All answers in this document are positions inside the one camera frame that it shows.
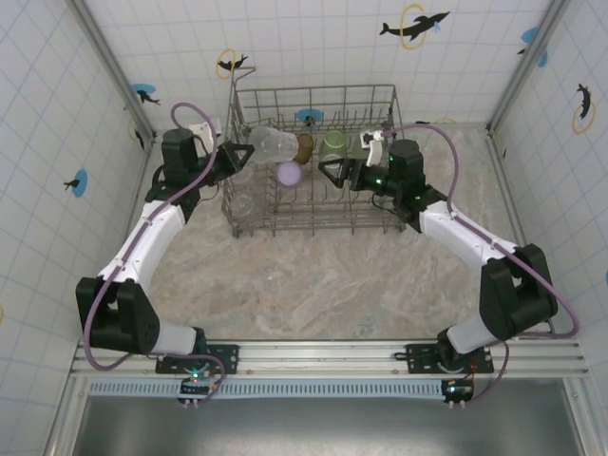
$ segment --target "cable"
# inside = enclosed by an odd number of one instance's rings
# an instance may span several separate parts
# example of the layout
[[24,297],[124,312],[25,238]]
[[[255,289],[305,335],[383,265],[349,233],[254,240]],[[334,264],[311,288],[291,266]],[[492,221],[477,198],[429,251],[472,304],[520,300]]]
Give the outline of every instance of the cable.
[[477,402],[480,399],[482,399],[483,397],[486,397],[491,391],[493,391],[499,384],[499,382],[501,381],[501,379],[503,378],[504,373],[506,372],[506,365],[509,362],[509,346],[506,342],[503,342],[504,345],[504,361],[503,361],[503,366],[501,367],[501,369],[498,372],[498,375],[496,376],[496,378],[494,380],[492,380],[492,382],[487,386],[486,389],[484,389],[482,392],[480,392],[477,396],[473,397],[470,401],[468,401],[466,404],[471,404],[473,402]]
[[468,364],[470,368],[470,372],[465,375],[461,380],[466,380],[468,377],[471,377],[471,382],[473,382],[473,387],[475,386],[475,361],[471,359],[471,362]]
[[[183,106],[189,107],[190,109],[197,112],[209,125],[209,129],[211,130],[211,137],[213,140],[211,156],[209,158],[209,162],[207,163],[207,166],[205,166],[205,169],[199,174],[199,176],[196,179],[194,179],[190,184],[188,184],[187,186],[182,188],[178,193],[176,193],[171,198],[169,198],[167,201],[165,201],[161,205],[159,205],[159,207],[157,207],[154,211],[152,211],[152,213],[150,214],[150,216],[147,219],[148,221],[154,220],[156,218],[156,216],[164,210],[164,208],[166,208],[168,205],[172,204],[175,200],[181,198],[183,195],[188,193],[190,190],[196,188],[202,182],[202,180],[205,179],[207,174],[209,174],[209,171],[211,171],[211,168],[213,167],[213,165],[216,161],[216,155],[218,153],[218,139],[216,136],[216,129],[214,128],[213,123],[211,122],[211,119],[209,118],[209,116],[207,116],[204,112],[202,112],[200,109],[198,109],[193,104],[181,102],[181,103],[175,104],[171,108],[171,120],[177,127],[183,128],[183,126],[178,122],[178,120],[176,119],[176,116],[175,116],[175,111],[179,107],[183,107]],[[104,298],[105,294],[107,293],[107,290],[109,289],[110,285],[114,282],[114,279],[116,278],[118,273],[124,267],[124,264],[131,257],[131,254],[135,250],[135,247],[139,243],[140,239],[143,237],[145,230],[148,228],[148,226],[150,226],[150,224],[151,223],[143,223],[142,226],[140,227],[140,229],[137,231],[137,233],[133,237],[133,240],[131,241],[131,243],[126,247],[123,257],[119,259],[119,261],[118,261],[119,264],[112,270],[112,272],[109,274],[109,276],[105,278],[105,282],[102,285],[102,288],[100,289],[100,291],[96,294],[95,299],[93,300],[91,309],[88,312],[88,315],[86,316],[85,330],[84,330],[84,334],[85,334],[84,348],[85,348],[86,360],[89,362],[89,364],[93,368],[95,368],[98,371],[111,371],[111,370],[115,369],[116,367],[120,366],[126,358],[131,356],[131,353],[127,353],[125,356],[121,357],[118,361],[110,364],[109,366],[103,366],[103,365],[99,364],[97,362],[97,360],[95,359],[95,357],[93,356],[93,353],[91,351],[91,345],[90,345],[91,329],[93,326],[93,318],[95,317],[95,313],[99,309],[99,306],[102,303],[102,299]],[[189,359],[209,359],[208,355],[205,355],[205,354],[187,354],[187,355],[174,354],[174,353],[167,353],[167,354],[170,356],[189,358]],[[224,372],[223,365],[221,364],[221,361],[219,361],[219,360],[218,360],[218,365],[220,366],[220,370],[222,372]]]
[[163,171],[164,164],[156,168],[156,171],[154,171],[154,174],[152,175],[152,185],[156,185],[157,183],[159,183],[159,178],[161,177],[161,172]]
[[381,205],[376,204],[376,201],[373,199],[373,197],[375,197],[375,196],[376,196],[375,193],[373,195],[371,195],[371,204],[373,204],[373,207],[377,207],[378,209],[382,209],[383,211],[390,212],[394,216],[397,215],[397,213],[395,211],[393,211],[392,209],[389,209],[388,207],[382,207]]
[[202,146],[202,150],[204,150],[206,156],[209,157],[209,151],[207,150],[207,147],[205,146],[205,141],[203,141],[202,138],[199,135],[193,134],[192,136],[194,136],[194,138],[196,140],[200,141],[200,145]]
[[530,266],[525,264],[523,261],[521,261],[515,255],[513,255],[512,253],[507,251],[501,244],[495,243],[494,240],[491,237],[489,237],[488,235],[486,235],[484,232],[480,231],[475,226],[468,223],[466,220],[458,217],[458,213],[456,213],[456,211],[454,210],[452,200],[454,198],[456,184],[458,183],[458,177],[460,175],[460,159],[458,157],[458,151],[456,150],[456,145],[454,144],[454,141],[447,135],[447,133],[435,125],[425,124],[425,123],[415,123],[415,124],[400,126],[398,128],[394,128],[389,131],[385,131],[382,133],[382,136],[387,138],[387,137],[392,136],[392,134],[394,134],[394,133],[412,129],[412,128],[426,128],[429,130],[433,130],[433,131],[439,133],[441,136],[443,136],[444,139],[447,141],[447,145],[449,145],[449,149],[451,150],[452,157],[454,159],[454,177],[452,179],[452,184],[449,186],[449,192],[447,193],[446,205],[447,205],[447,210],[451,213],[454,220],[456,220],[458,223],[463,225],[467,230],[469,230],[470,232],[472,232],[479,238],[483,239],[485,242],[487,242],[493,248],[498,250],[505,257],[509,258],[517,266],[519,266],[524,271],[526,271],[528,274],[530,274],[532,277],[534,277],[543,286],[543,288],[547,292],[549,292],[552,296],[554,296],[559,301],[559,303],[562,305],[562,307],[566,310],[566,312],[572,319],[572,329],[569,332],[565,332],[565,333],[561,333],[561,334],[553,334],[551,332],[523,332],[522,335],[528,336],[528,337],[548,338],[548,339],[566,339],[566,338],[574,337],[579,332],[580,321],[579,321],[579,317],[577,316],[576,312],[574,311],[574,309],[572,308],[572,306],[570,305],[568,300],[560,292],[558,292],[555,289],[555,287],[552,284],[550,284],[544,277],[542,277],[539,273],[537,273],[534,269],[532,269]]
[[213,194],[213,197],[200,199],[199,202],[197,202],[197,205],[195,207],[198,207],[199,204],[201,204],[202,202],[212,200],[213,198],[215,198],[218,195],[218,193],[219,193],[219,183],[216,184],[216,193]]

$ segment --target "wire rack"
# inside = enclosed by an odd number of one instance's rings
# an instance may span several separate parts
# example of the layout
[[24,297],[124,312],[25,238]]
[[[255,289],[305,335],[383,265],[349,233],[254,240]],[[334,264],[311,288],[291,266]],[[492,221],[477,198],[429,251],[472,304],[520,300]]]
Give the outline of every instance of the wire rack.
[[[395,127],[393,112],[401,125],[399,101],[394,85],[323,85],[293,88],[238,88],[238,81],[255,71],[240,68],[233,73],[228,106],[227,138],[247,143],[253,128],[266,125],[314,139],[311,160],[302,168],[304,179],[296,188],[285,188],[275,179],[275,166],[247,165],[223,184],[222,211],[232,226],[233,236],[251,236],[256,230],[318,230],[381,227],[400,231],[405,225],[390,212],[383,198],[372,200],[372,192],[335,188],[318,170],[318,146],[325,133],[338,129],[347,135],[347,157],[360,131]],[[298,111],[309,109],[308,120]],[[321,112],[322,117],[313,115]],[[388,162],[384,144],[383,164]]]

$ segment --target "beige speckled surface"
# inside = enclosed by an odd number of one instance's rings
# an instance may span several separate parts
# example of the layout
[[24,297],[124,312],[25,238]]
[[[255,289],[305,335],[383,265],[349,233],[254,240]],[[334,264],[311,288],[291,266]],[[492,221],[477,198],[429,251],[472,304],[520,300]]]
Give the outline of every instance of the beige speckled surface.
[[[513,238],[485,133],[449,133],[461,153],[458,207]],[[427,131],[407,137],[421,145],[427,181],[446,193],[453,165],[444,140]],[[144,188],[161,162],[159,147],[153,154]],[[149,297],[162,318],[200,326],[212,338],[405,338],[434,336],[478,305],[478,275],[411,229],[235,239],[220,200],[197,208],[154,275]]]

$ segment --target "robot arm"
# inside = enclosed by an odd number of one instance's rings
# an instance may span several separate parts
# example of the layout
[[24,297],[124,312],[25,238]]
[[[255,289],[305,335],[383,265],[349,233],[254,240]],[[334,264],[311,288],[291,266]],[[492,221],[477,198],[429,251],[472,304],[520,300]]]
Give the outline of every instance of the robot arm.
[[[450,370],[458,369],[470,353],[497,340],[507,340],[555,315],[555,298],[495,247],[500,245],[550,283],[542,250],[534,244],[518,247],[455,208],[450,211],[447,197],[426,183],[424,159],[417,142],[394,141],[389,148],[388,166],[379,165],[377,150],[382,136],[377,133],[361,134],[362,144],[370,149],[367,161],[325,161],[319,169],[337,187],[349,181],[353,191],[370,190],[379,197],[393,198],[393,209],[400,220],[418,233],[438,240],[473,270],[481,272],[479,311],[438,334],[436,349],[442,364]],[[334,174],[336,164],[340,166]]]
[[[205,169],[210,158],[198,157],[192,131],[176,128],[167,131],[161,145],[164,180],[157,170],[145,198],[142,216],[119,253],[96,277],[84,277],[76,287],[76,300],[83,329],[93,301],[117,266],[102,304],[94,315],[90,333],[91,347],[130,353],[206,354],[204,331],[175,325],[158,318],[147,294],[152,276],[165,250],[192,216],[200,200],[200,187],[214,186],[242,169],[254,152],[251,145],[225,142],[205,179],[197,188],[167,205],[153,221],[149,216],[165,201],[188,186]],[[143,224],[149,224],[135,247],[133,240]],[[125,252],[133,248],[129,260]]]

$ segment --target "metal pole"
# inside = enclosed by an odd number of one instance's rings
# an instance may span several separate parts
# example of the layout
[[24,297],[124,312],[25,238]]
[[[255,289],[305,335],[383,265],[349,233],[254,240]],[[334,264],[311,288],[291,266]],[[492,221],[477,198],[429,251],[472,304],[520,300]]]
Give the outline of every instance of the metal pole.
[[105,41],[102,31],[99,29],[99,26],[95,22],[95,18],[86,5],[86,1],[67,0],[67,5],[85,33],[89,43],[95,49],[97,56],[102,61],[102,65],[107,70],[110,80],[121,94],[126,110],[131,114],[137,130],[143,137],[152,143],[154,139],[154,128],[152,127],[152,123],[150,123],[145,112],[143,112],[142,105],[139,103],[139,100],[131,89],[131,84],[124,76],[123,69],[116,60],[114,53]]
[[523,86],[532,73],[532,70],[542,57],[542,54],[546,51],[549,38],[551,38],[551,35],[553,35],[553,32],[560,23],[563,14],[566,12],[571,3],[571,0],[553,0],[551,5],[549,5],[546,14],[542,18],[541,24],[539,25],[539,30],[534,37],[534,40],[532,40],[532,43],[530,43],[528,48],[525,50],[522,62],[518,66],[515,74],[504,91],[503,96],[501,97],[501,103],[494,112],[491,121],[487,124],[487,130],[490,133],[496,131],[499,125],[504,121],[506,114],[521,93]]

